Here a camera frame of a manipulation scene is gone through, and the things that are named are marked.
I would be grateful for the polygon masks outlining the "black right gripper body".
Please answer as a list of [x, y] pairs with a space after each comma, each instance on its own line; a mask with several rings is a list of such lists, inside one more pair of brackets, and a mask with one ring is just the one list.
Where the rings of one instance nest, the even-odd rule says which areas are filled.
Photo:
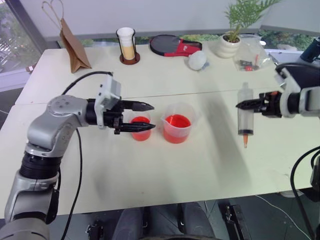
[[259, 94], [261, 104], [259, 112], [268, 118], [281, 118], [280, 100], [282, 93], [280, 91], [265, 92]]

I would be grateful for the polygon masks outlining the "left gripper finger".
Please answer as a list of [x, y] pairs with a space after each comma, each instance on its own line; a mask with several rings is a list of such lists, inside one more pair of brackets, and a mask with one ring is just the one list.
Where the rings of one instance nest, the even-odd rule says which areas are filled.
[[126, 110], [132, 110], [134, 112], [146, 112], [154, 109], [154, 107], [148, 103], [131, 100], [123, 100], [122, 108]]
[[118, 128], [118, 132], [122, 133], [139, 133], [155, 128], [156, 125], [147, 122], [122, 123]]

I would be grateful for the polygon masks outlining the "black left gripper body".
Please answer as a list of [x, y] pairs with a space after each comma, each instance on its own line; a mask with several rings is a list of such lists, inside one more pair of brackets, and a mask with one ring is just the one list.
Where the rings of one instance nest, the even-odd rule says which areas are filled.
[[123, 125], [123, 103], [122, 100], [118, 101], [111, 110], [106, 109], [102, 112], [103, 126], [114, 129], [114, 134], [119, 135], [121, 133], [121, 127]]

